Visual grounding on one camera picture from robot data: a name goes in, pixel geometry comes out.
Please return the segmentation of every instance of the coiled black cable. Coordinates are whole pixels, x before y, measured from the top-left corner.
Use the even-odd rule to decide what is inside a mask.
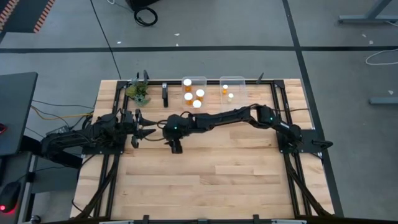
[[[146,23],[144,22],[141,17],[138,16],[138,12],[141,12],[143,10],[148,10],[150,13],[152,13],[155,16],[155,20],[153,22],[150,23]],[[157,13],[149,8],[149,7],[137,7],[133,9],[134,11],[134,20],[136,21],[136,23],[142,27],[149,27],[149,26],[153,26],[155,25],[155,23],[157,23],[158,17],[157,17]]]
[[[149,26],[153,26],[157,23],[158,17],[157,17],[157,13],[147,7],[147,6],[137,6],[137,4],[133,3],[133,0],[129,0],[129,6],[131,7],[131,9],[134,11],[134,20],[136,21],[136,23],[142,27],[149,27]],[[155,20],[153,20],[150,23],[144,22],[141,17],[138,16],[138,13],[144,10],[148,10],[150,13],[152,13],[155,16]]]

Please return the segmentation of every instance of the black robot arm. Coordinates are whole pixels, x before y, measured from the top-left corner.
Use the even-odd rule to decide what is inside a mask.
[[[132,145],[138,147],[138,139],[155,132],[155,129],[139,128],[156,124],[143,119],[139,110],[136,110],[135,120],[130,111],[124,111],[119,122],[117,113],[105,114],[85,129],[49,134],[41,142],[42,155],[64,166],[79,168],[82,159],[64,152],[65,149],[81,146],[83,150],[92,152],[89,154],[119,154],[124,149],[128,134],[133,135]]]
[[[251,111],[256,111],[257,120],[251,116]],[[259,129],[272,128],[283,134],[291,147],[301,144],[301,129],[297,125],[289,125],[278,119],[274,110],[266,105],[254,104],[244,106],[240,109],[218,114],[188,113],[187,118],[173,114],[167,119],[163,127],[163,137],[168,140],[167,144],[172,148],[172,153],[182,153],[180,139],[193,133],[204,133],[214,127],[246,122]]]

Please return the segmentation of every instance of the wooden table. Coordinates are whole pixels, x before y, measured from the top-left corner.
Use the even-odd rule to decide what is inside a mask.
[[[101,82],[94,117],[111,113],[116,82]],[[307,108],[301,81],[284,82],[290,109]],[[269,86],[246,85],[246,88],[249,104],[273,107]],[[148,94],[152,100],[141,108],[144,118],[158,121],[183,112],[181,86],[169,87],[168,108],[163,108],[160,85],[150,86]],[[207,112],[219,113],[219,85],[208,85],[206,95]],[[128,109],[136,109],[133,101]],[[302,129],[312,127],[308,110],[293,111],[292,119]],[[158,130],[148,138],[161,137]],[[236,123],[205,134],[193,134],[181,142],[183,154],[172,154],[163,141],[141,141],[139,149],[133,149],[127,138],[119,163],[112,220],[142,220],[143,215],[150,215],[151,220],[252,219],[253,214],[259,214],[260,218],[294,217],[283,155],[273,129]],[[75,203],[80,208],[84,208],[98,188],[102,161],[103,156],[97,155],[81,169],[75,194]],[[308,189],[333,213],[321,160],[301,154],[301,161]],[[298,187],[296,191],[303,214]],[[107,195],[105,192],[102,215]],[[71,217],[78,213],[72,208]]]

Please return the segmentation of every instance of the yellow cable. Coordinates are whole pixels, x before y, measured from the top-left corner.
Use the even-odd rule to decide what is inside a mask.
[[[34,106],[30,106],[36,113],[37,115],[45,120],[56,120],[56,119],[60,119],[60,118],[75,118],[75,117],[81,117],[81,116],[88,116],[88,115],[92,115],[92,113],[85,113],[85,114],[75,114],[75,115],[66,115],[66,116],[59,116],[59,118],[44,118],[40,112],[37,110],[36,107]]]

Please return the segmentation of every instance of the black floor seam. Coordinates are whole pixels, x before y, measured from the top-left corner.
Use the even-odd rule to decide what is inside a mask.
[[[305,66],[304,56],[303,56],[302,48],[300,47],[299,37],[297,35],[297,31],[294,26],[294,20],[292,17],[292,13],[290,11],[289,2],[288,2],[288,0],[282,0],[282,2],[283,2],[285,13],[286,13],[286,18],[287,18],[287,23],[289,25],[290,34],[292,36],[293,45],[295,47],[295,53],[297,56],[298,66],[299,66],[300,72],[302,74],[303,85],[304,85],[305,92],[307,94],[307,100],[308,100],[308,104],[310,107],[312,121],[313,121],[315,130],[317,130],[318,137],[320,137],[321,139],[324,139],[325,137],[324,137],[320,117],[318,114],[317,104],[315,103],[315,97],[313,95],[310,78],[308,76],[308,71]],[[328,182],[328,188],[330,191],[331,201],[333,204],[335,214],[338,215],[339,217],[343,217],[343,209],[341,207],[340,197],[338,195],[337,186],[336,186],[336,180],[335,180],[335,176],[333,174],[330,157],[329,157],[329,153],[327,150],[325,150],[323,153],[323,166],[325,169],[326,180]]]
[[[5,34],[0,35],[0,43]],[[294,47],[294,46],[187,46],[187,47],[112,47],[113,52],[211,52],[211,51],[284,51],[284,52],[355,52],[394,50],[398,46],[339,46],[339,47]],[[39,54],[39,53],[105,53],[108,47],[72,48],[0,48],[0,54]]]

